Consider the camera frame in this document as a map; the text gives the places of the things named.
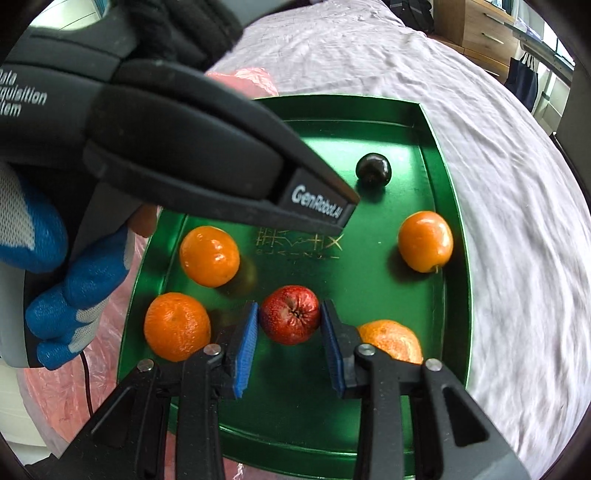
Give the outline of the blue white gloved hand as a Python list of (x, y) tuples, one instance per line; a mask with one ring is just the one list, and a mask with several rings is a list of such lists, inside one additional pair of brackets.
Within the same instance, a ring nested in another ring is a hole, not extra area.
[(49, 179), (1, 165), (1, 356), (15, 368), (56, 370), (93, 341), (136, 237), (150, 237), (158, 218), (143, 203), (67, 263), (66, 224), (42, 190)]

